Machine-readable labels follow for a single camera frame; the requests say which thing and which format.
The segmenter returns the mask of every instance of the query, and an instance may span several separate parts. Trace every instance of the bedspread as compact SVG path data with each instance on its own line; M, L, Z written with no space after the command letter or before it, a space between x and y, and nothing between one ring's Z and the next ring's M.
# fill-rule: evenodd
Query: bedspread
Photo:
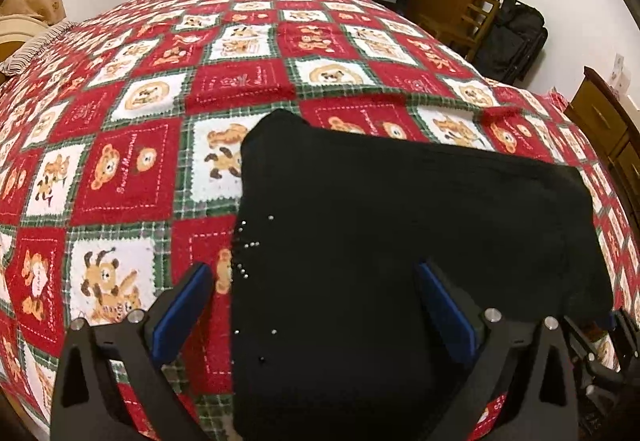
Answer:
M371 0L132 0L69 31L0 88L0 385L41 426L70 320L147 309L198 260L216 272L212 306L164 373L204 430L232 436L240 143L275 108L337 131L578 167L616 306L640 319L638 251L620 201L548 99L483 79ZM392 176L385 163L381 175ZM609 341L602 353L616 363ZM113 367L153 438L124 368ZM474 437L501 405L488 406Z

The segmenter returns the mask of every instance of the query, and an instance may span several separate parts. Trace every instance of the pillow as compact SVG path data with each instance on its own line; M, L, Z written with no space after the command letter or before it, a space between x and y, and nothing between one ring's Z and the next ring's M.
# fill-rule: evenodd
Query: pillow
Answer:
M0 64L0 73L8 77L19 75L26 69L31 60L33 60L33 57L77 25L77 22L63 20L51 26L44 33L30 38L20 49Z

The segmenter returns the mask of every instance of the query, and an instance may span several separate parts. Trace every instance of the green plaid border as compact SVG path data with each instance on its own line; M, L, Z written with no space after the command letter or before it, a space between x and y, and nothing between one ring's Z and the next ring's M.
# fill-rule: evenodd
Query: green plaid border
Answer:
M180 152L176 168L174 217L176 219L193 219L213 217L223 214L236 213L239 200L224 198L195 202L191 197L191 178L193 176L193 148L195 124L215 118L233 118L239 116L253 116L268 114L276 109L285 109L300 116L300 109L296 102L275 102L273 104L234 108L216 113L198 114L185 118L180 129Z
M104 117L104 121L102 123L102 130L112 130L112 129L121 129L130 127L136 124L147 123L153 121L154 118L170 118L172 116L181 116L184 114L184 98L191 91L191 84L193 83L193 79L196 76L197 68L196 67L181 67L177 69L169 69L164 71L158 71L151 75L144 75L135 78L130 78L127 84L123 87L122 91L116 98L115 102L111 104L109 112ZM154 81L157 79L163 79L171 76L176 76L180 74L185 74L184 81L182 81L182 85L180 87L180 93L177 94L174 98L174 103L172 104L171 109L162 111L161 113L147 114L145 116L138 116L136 118L123 118L121 120L111 120L111 115L113 112L120 106L120 103L127 95L127 91L129 88L138 82L144 81Z
M42 162L46 155L50 152L55 152L57 150L61 150L66 147L70 147L71 145L84 145L82 152L80 153L80 158L78 159L78 167L76 167L76 171L74 172L73 179L66 178L65 182L69 183L69 192L66 195L65 209L62 214L39 214L39 215L27 215L27 209L29 207L29 201L25 201L24 209L22 211L22 219L20 221L21 226L30 226L30 227L45 227L45 226L65 226L70 217L71 212L73 210L73 204L70 204L69 201L74 201L76 199L76 195L78 193L78 185L80 184L80 180L82 179L82 174L84 174L84 166L86 164L86 159L89 155L89 151L92 148L94 142L94 134L87 134L86 136L81 136L80 138L73 138L69 140L65 140L63 143L50 144L45 148L42 155L40 156L40 160L38 161L38 170L42 166ZM33 191L40 179L37 176L31 177L31 184L29 186L29 191L27 192L28 198L33 197Z
M260 56L239 56L239 57L225 56L222 58L210 58L211 51L214 45L218 41L220 41L225 31L228 28L232 28L233 26L268 26L269 32L267 36L267 43L269 46L269 53L265 55L260 55ZM231 22L231 23L228 22L220 26L220 32L218 33L218 36L215 39L213 39L212 42L210 42L204 47L204 50L202 51L202 58L200 59L200 65L216 64L219 62L225 62L225 63L226 62L247 62L248 60L265 60L265 59L280 58L280 57L281 57L280 48L276 43L276 24L274 22L267 22L265 24L253 24L253 23L243 24L242 22Z
M200 427L216 441L228 441L223 417L231 421L233 414L231 394L203 394L194 400Z
M325 84L321 86L313 86L303 81L296 63L313 62L320 59L341 64L345 67L357 65L365 72L374 84ZM296 94L303 100L310 98L327 98L331 96L348 97L365 94L402 92L399 88L390 88L384 85L366 62L358 60L333 59L325 56L311 55L304 58L288 58L284 63L287 69L287 75L289 75L289 79L296 88Z
M66 233L65 256L62 263L62 300L65 329L71 323L71 252L78 241L117 241L121 239L154 240L154 285L156 297L173 287L171 280L171 223L153 221L121 225L90 225L69 228Z

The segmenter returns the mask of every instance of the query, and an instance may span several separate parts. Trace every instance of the red square patch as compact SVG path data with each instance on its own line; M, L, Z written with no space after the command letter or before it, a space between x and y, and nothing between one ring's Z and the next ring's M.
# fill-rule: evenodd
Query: red square patch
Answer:
M427 69L438 75L463 79L476 76L476 73L471 68L463 66L450 55L444 53L438 47L439 43L434 39L428 40L400 33L395 33L394 37L412 56L420 60Z
M294 100L281 60L251 60L201 66L186 97L187 114Z
M179 118L100 134L86 161L71 224L168 219L179 142Z
M20 228L14 256L6 269L12 305L24 339L60 356L65 335L62 303L62 258L65 230Z
M38 170L41 151L30 150L18 156L10 167L0 192L0 222L17 226L24 209L30 180Z
M398 87L407 91L444 98L454 98L450 89L429 71L383 62L370 62L369 66L389 87Z
M325 98L300 102L300 113L313 126L426 142L401 95Z
M174 35L167 34L164 42L156 47L149 56L133 69L132 76L195 66L200 63L202 50L209 43L217 28L209 28L208 31L192 31L189 33Z
M326 22L281 22L277 39L283 57L320 55L326 58L360 59L359 53L337 31L335 25Z
M107 111L123 87L124 82L117 82L89 93L80 93L51 130L49 143L100 131Z
M0 360L7 373L12 390L24 396L31 396L27 375L20 364L16 341L15 322L0 311Z
M229 312L231 238L235 216L176 221L172 230L172 277L176 284L195 261L209 264L216 286L182 350L191 388L197 394L231 392Z

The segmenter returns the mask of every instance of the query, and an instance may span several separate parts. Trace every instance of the black bag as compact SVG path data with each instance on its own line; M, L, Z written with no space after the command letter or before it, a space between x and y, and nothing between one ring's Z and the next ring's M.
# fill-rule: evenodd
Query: black bag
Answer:
M524 80L545 45L548 31L545 18L518 0L499 0L500 10L482 41L473 65L480 73L498 82L513 84Z

